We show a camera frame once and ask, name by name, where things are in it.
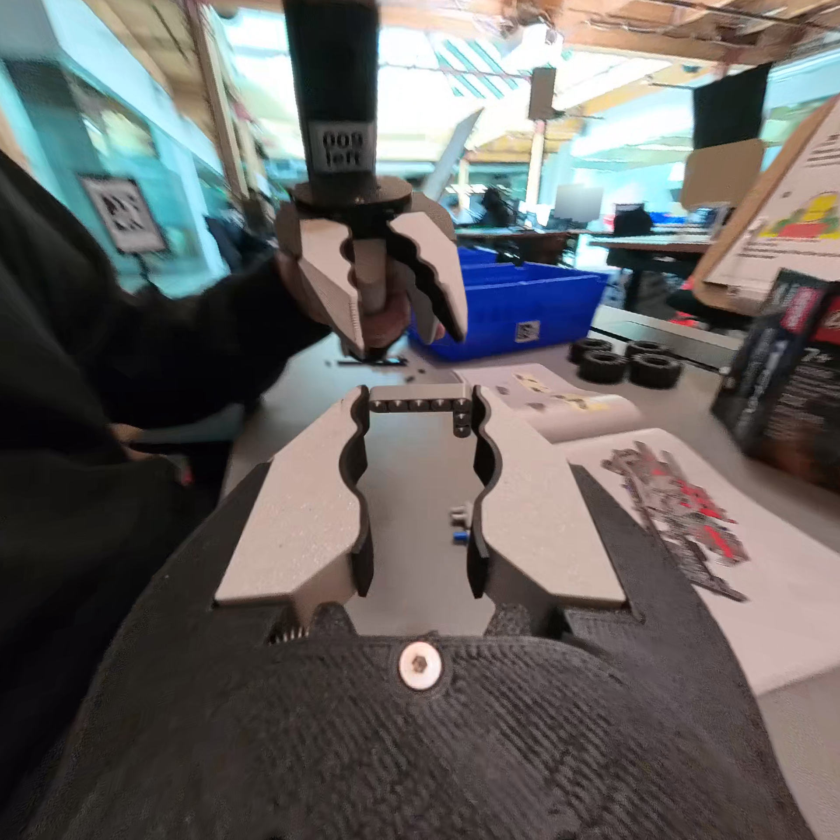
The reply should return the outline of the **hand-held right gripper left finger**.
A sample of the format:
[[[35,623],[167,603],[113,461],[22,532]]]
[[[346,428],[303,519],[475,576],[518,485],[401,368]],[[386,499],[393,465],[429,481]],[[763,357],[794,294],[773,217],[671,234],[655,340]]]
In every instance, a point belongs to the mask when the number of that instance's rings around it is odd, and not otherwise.
[[[367,596],[374,577],[368,468],[370,390],[356,386],[269,462],[216,590],[218,606],[288,603],[299,624],[317,608]]]

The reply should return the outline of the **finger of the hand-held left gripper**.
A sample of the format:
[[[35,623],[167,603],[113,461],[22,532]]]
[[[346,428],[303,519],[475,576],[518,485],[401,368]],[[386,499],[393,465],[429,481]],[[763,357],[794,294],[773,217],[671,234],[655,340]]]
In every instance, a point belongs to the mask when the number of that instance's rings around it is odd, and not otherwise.
[[[455,242],[426,213],[404,213],[386,224],[386,252],[403,267],[406,294],[421,341],[438,327],[457,343],[468,332],[468,303]]]
[[[300,221],[299,267],[332,329],[354,354],[365,356],[360,295],[353,283],[353,265],[342,248],[350,229],[325,218]]]

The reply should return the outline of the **tilted white board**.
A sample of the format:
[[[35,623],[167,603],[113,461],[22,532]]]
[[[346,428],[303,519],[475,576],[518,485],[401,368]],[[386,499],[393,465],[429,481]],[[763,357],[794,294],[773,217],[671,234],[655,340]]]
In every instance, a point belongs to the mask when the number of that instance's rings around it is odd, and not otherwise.
[[[445,193],[456,165],[462,160],[466,152],[467,141],[484,111],[484,108],[478,108],[455,126],[433,171],[424,183],[424,194],[434,202],[438,202]]]

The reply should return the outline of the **person's left forearm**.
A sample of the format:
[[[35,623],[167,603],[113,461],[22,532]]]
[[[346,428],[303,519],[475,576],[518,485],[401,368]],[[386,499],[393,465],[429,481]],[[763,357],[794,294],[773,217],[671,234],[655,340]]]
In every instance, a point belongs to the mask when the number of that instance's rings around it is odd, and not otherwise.
[[[199,295],[123,292],[84,363],[106,414],[141,428],[191,424],[252,403],[329,327],[293,297],[280,259],[264,259]]]

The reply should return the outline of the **person's left hand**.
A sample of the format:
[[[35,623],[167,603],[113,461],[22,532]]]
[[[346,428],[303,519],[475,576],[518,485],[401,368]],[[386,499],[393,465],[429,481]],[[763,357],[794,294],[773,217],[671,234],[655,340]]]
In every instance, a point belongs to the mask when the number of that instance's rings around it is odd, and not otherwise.
[[[321,302],[306,287],[298,262],[280,249],[275,251],[274,257],[280,272],[280,281],[298,308],[315,323],[332,327]],[[393,258],[386,259],[384,307],[374,314],[361,314],[364,351],[354,354],[359,359],[386,351],[403,336],[411,321],[411,303],[403,280],[398,277],[399,268],[400,265]]]

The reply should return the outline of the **open instruction booklet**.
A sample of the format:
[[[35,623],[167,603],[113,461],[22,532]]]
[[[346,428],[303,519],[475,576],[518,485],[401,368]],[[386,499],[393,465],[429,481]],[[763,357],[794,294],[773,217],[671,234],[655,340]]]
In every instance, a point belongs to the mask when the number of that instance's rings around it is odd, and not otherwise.
[[[456,369],[488,386],[657,535],[757,696],[838,667],[838,554],[741,493],[622,395],[540,364]]]

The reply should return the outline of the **marker sign on stand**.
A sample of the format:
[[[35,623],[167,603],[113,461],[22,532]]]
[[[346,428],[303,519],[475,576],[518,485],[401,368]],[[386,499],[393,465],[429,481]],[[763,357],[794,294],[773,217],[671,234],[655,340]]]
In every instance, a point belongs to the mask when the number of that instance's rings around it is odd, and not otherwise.
[[[133,178],[114,175],[83,173],[77,174],[77,180],[113,247],[121,256],[136,262],[145,285],[157,288],[148,258],[168,256],[170,248],[140,185]]]

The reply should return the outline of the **blue plastic bin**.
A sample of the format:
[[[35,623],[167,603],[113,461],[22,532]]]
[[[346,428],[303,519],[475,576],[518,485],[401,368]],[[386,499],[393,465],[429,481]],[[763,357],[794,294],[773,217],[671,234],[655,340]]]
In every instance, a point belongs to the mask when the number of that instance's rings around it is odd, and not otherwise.
[[[428,351],[448,362],[572,343],[589,332],[608,275],[567,266],[496,262],[486,248],[457,248],[469,310],[464,342],[449,336]]]

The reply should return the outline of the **black toy set box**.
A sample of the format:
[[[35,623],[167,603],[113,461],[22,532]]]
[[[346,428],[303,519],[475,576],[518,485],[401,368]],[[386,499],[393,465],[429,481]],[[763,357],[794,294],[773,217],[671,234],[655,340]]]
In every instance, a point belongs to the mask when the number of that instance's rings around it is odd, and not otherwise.
[[[839,283],[783,269],[711,406],[748,457],[839,491]]]

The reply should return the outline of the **person's black clothing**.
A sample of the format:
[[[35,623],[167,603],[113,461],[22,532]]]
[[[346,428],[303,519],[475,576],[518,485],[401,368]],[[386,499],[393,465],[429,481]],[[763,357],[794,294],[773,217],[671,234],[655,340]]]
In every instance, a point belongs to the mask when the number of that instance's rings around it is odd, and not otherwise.
[[[211,509],[169,460],[130,456],[85,377],[123,292],[2,154],[2,838],[37,808],[124,617]]]

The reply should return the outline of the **grey desk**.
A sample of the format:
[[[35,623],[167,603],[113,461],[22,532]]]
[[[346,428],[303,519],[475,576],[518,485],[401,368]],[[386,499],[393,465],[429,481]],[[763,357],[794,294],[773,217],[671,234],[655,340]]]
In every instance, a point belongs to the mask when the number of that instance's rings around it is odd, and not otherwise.
[[[734,487],[763,508],[838,551],[838,495],[745,458],[709,413],[721,368],[739,341],[666,321],[599,307],[593,333],[665,344],[686,368],[671,391],[622,385],[644,426],[681,438]],[[227,463],[224,496],[324,413],[353,385],[393,385],[405,375],[451,382],[449,367],[407,342],[396,348],[406,368],[339,363],[336,339],[325,339],[289,363],[279,382],[243,425]],[[437,629],[477,634],[492,604],[473,598],[466,555],[452,543],[448,510],[472,501],[480,489],[471,440],[456,438],[447,414],[374,415],[365,438],[369,468],[360,487],[370,505],[375,571],[370,593],[349,612],[368,634]],[[817,838],[838,838],[838,667],[807,675],[792,686],[762,689],[765,726],[801,812]]]

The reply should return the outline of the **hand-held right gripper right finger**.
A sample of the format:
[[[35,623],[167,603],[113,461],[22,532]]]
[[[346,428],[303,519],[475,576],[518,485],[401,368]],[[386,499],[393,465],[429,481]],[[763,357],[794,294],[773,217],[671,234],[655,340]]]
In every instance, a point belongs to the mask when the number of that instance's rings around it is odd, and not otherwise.
[[[489,387],[472,391],[470,593],[522,606],[535,631],[567,608],[622,610],[627,594],[566,457]]]

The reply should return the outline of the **grey L-shaped toy beam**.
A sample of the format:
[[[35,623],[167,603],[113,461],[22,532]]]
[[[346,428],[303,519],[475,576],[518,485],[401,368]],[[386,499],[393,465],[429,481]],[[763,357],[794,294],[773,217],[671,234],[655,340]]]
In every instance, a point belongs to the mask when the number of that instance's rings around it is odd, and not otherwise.
[[[472,393],[465,383],[380,385],[370,389],[371,413],[447,413],[457,438],[472,434]]]

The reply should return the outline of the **cardboard instruction board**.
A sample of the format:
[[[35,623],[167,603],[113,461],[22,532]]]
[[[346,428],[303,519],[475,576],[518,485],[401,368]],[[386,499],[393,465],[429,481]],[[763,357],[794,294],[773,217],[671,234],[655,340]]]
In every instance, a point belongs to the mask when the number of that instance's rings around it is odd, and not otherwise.
[[[839,97],[806,118],[697,264],[711,308],[756,315],[781,270],[838,280]]]

